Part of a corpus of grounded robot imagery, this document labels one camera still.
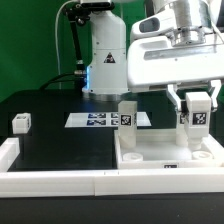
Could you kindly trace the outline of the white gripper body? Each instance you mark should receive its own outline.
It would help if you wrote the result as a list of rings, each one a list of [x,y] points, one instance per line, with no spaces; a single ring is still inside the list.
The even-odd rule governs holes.
[[[127,83],[133,92],[224,79],[224,35],[206,13],[158,13],[133,24]]]

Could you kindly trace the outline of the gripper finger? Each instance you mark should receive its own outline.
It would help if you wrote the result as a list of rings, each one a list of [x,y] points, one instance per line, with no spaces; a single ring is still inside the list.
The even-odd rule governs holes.
[[[166,88],[166,95],[168,99],[175,106],[175,111],[177,114],[184,113],[186,111],[186,101],[181,99],[178,94],[178,87],[176,84],[168,84]]]
[[[211,80],[209,82],[208,91],[209,91],[209,95],[211,98],[211,111],[212,112],[215,112],[218,108],[217,97],[220,92],[221,86],[222,86],[222,83],[220,80]]]

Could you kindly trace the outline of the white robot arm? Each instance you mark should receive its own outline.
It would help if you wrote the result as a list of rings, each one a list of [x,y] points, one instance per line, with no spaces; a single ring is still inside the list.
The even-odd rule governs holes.
[[[145,0],[146,18],[125,31],[109,10],[121,0],[81,0],[91,10],[94,95],[166,90],[184,110],[179,89],[210,87],[211,107],[224,79],[224,0]]]

